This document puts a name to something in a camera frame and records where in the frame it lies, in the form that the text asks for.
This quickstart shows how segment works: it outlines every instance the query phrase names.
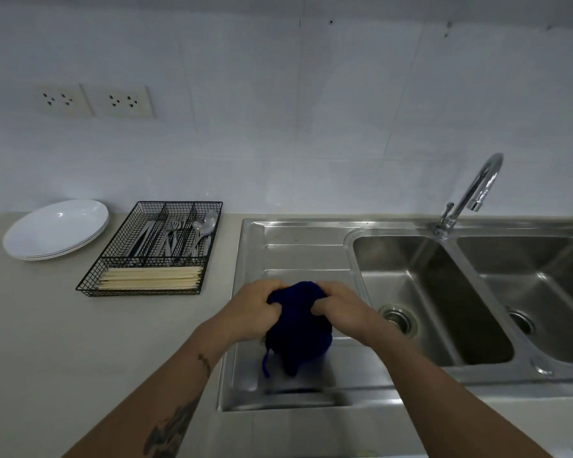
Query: faucet handle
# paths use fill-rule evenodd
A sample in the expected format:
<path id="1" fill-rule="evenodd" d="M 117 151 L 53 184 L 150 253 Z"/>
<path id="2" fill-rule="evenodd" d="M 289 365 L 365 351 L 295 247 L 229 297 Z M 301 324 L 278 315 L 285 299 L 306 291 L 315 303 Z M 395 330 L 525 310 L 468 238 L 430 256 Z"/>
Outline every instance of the faucet handle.
<path id="1" fill-rule="evenodd" d="M 452 207 L 454 207 L 454 203 L 447 203 L 445 205 L 445 211 L 443 212 L 443 215 L 441 216 L 441 219 L 439 219 L 439 224 L 443 225 L 445 223 L 445 219 L 446 217 L 448 217 L 448 214 L 450 214 L 450 211 L 452 210 Z"/>

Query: hand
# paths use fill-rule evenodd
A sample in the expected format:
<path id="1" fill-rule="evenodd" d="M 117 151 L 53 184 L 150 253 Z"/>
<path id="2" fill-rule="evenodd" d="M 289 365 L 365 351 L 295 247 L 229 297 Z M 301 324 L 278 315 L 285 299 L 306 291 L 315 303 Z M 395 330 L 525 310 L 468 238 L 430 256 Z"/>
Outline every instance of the hand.
<path id="1" fill-rule="evenodd" d="M 370 338 L 376 328 L 385 323 L 382 317 L 360 300 L 347 285 L 335 281 L 319 281 L 317 284 L 327 297 L 315 301 L 311 312 L 314 315 L 325 315 L 346 336 L 370 346 Z"/>
<path id="2" fill-rule="evenodd" d="M 258 280 L 245 284 L 213 317 L 221 321 L 231 344 L 265 336 L 282 313 L 282 306 L 278 302 L 267 304 L 267 296 L 285 287 L 280 280 Z"/>

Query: chopsticks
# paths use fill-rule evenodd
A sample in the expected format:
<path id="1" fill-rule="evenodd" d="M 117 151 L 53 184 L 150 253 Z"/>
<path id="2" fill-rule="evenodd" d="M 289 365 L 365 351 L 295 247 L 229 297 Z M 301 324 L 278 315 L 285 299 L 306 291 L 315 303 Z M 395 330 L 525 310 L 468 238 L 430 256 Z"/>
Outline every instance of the chopsticks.
<path id="1" fill-rule="evenodd" d="M 109 268 L 98 289 L 195 289 L 202 267 Z"/>

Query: dark blue cloth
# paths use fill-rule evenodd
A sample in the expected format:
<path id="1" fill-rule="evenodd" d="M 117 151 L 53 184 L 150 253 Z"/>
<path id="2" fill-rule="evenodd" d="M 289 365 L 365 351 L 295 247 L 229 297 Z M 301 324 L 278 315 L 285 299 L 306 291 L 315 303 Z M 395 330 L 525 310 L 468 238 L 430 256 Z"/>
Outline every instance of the dark blue cloth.
<path id="1" fill-rule="evenodd" d="M 282 359 L 282 366 L 289 376 L 295 376 L 302 363 L 309 362 L 327 352 L 333 340 L 332 326 L 324 316 L 311 314 L 315 300 L 327 297 L 312 281 L 300 281 L 285 289 L 272 292 L 267 303 L 278 302 L 282 313 L 274 326 L 265 335 L 263 373 L 269 377 L 265 367 L 267 354 L 273 351 Z"/>

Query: beige countertop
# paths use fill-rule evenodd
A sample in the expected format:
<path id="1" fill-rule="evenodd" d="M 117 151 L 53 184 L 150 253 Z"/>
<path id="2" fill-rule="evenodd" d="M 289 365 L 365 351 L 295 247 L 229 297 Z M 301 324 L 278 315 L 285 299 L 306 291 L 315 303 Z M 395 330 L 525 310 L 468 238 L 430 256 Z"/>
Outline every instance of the beige countertop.
<path id="1" fill-rule="evenodd" d="M 91 245 L 39 262 L 2 249 L 20 216 L 0 217 L 0 457 L 57 457 L 225 305 L 241 222 L 252 215 L 222 216 L 200 295 L 105 298 L 74 289 L 124 215 L 113 215 Z M 219 413 L 218 385 L 217 368 L 179 456 L 423 453 L 402 405 Z M 544 447 L 573 457 L 573 398 L 489 404 Z"/>

